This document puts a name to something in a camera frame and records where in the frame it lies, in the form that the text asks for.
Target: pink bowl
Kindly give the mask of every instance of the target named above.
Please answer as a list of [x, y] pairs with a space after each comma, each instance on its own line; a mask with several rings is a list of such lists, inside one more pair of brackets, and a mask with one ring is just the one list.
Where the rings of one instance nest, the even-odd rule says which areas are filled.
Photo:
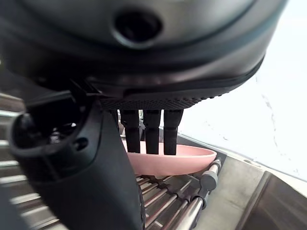
[[135, 174], [169, 176], [195, 173], [205, 169], [215, 159], [216, 152], [192, 146], [177, 145], [177, 155], [164, 155], [159, 143], [159, 155], [146, 154], [146, 143], [141, 141], [141, 153], [128, 152]]

